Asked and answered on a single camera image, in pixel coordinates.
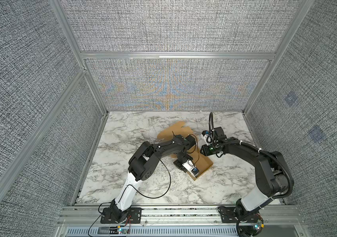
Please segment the brown cardboard box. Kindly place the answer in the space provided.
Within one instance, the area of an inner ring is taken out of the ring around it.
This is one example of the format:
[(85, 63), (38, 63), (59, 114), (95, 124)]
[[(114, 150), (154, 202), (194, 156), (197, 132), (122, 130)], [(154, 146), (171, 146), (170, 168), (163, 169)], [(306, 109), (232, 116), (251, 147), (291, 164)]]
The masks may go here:
[[(157, 139), (160, 141), (169, 141), (174, 135), (181, 135), (184, 138), (189, 138), (190, 148), (186, 152), (181, 152), (180, 154), (188, 154), (192, 157), (193, 163), (199, 170), (199, 175), (193, 177), (190, 172), (186, 172), (195, 181), (200, 176), (202, 176), (206, 171), (208, 171), (213, 166), (213, 161), (200, 153), (199, 139), (195, 135), (194, 131), (186, 125), (185, 121), (178, 121), (168, 128), (162, 130), (158, 135)], [(171, 155), (174, 161), (177, 159), (176, 154)]]

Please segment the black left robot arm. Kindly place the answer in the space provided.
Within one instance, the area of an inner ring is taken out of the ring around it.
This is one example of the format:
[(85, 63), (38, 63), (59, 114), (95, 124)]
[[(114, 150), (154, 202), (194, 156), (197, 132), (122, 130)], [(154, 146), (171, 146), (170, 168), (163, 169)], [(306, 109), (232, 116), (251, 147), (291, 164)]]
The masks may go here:
[(199, 170), (188, 153), (196, 145), (197, 139), (192, 135), (187, 137), (174, 135), (171, 140), (159, 144), (151, 144), (147, 141), (142, 143), (128, 162), (128, 175), (122, 191), (106, 209), (110, 211), (110, 217), (117, 223), (127, 219), (128, 210), (139, 187), (143, 181), (151, 177), (163, 157), (176, 155), (176, 160), (173, 162), (175, 167), (197, 176)]

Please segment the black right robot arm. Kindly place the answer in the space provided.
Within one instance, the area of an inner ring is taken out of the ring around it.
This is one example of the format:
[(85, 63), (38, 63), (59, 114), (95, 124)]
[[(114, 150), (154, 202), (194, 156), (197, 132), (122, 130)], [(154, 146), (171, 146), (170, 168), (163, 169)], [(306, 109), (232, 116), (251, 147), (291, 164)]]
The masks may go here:
[(280, 152), (267, 152), (235, 137), (226, 137), (221, 127), (203, 131), (206, 142), (201, 147), (204, 156), (234, 155), (254, 167), (255, 187), (236, 202), (232, 216), (245, 221), (272, 201), (292, 194), (294, 179)]

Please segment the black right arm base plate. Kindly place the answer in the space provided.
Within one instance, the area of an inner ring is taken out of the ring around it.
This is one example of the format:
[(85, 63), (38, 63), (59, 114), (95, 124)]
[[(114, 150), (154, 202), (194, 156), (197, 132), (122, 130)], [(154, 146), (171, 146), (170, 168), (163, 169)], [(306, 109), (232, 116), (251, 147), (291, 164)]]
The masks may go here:
[(242, 206), (219, 206), (217, 208), (222, 223), (258, 223), (263, 222), (262, 216), (258, 211), (246, 211)]

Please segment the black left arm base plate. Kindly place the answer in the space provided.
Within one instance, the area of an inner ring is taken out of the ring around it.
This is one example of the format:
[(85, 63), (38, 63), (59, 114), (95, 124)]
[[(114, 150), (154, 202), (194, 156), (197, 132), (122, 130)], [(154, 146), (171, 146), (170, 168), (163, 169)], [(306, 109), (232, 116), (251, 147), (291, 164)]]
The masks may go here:
[(131, 224), (140, 224), (142, 208), (128, 208), (120, 211), (116, 206), (104, 208), (102, 211), (101, 224), (122, 224), (130, 221)]

